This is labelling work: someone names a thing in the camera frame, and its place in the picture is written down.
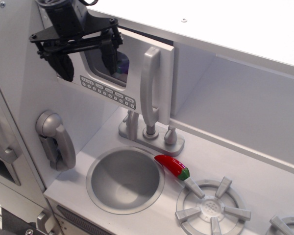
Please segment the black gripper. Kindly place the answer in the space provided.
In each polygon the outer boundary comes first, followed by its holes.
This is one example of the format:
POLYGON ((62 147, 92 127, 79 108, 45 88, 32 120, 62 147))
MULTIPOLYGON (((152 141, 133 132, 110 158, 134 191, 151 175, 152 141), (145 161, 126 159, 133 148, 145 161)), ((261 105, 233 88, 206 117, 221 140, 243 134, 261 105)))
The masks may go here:
POLYGON ((101 58, 113 75, 117 71, 117 49, 123 43, 115 18, 92 16, 86 4, 40 4, 52 26, 34 33, 29 40, 38 54, 68 82, 73 81, 71 53, 100 49, 101 58))

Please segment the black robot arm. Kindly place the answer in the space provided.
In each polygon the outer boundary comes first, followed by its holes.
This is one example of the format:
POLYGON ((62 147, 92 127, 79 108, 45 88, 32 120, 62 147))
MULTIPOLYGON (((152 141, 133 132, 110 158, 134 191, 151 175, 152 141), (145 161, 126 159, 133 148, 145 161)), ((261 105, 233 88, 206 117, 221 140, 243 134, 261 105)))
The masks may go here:
POLYGON ((69 54, 99 49, 103 64, 110 74, 117 71, 117 49, 123 43, 115 18, 92 16, 88 6, 97 1, 39 0, 52 26, 30 36, 45 59, 61 78, 71 82, 74 67, 69 54))

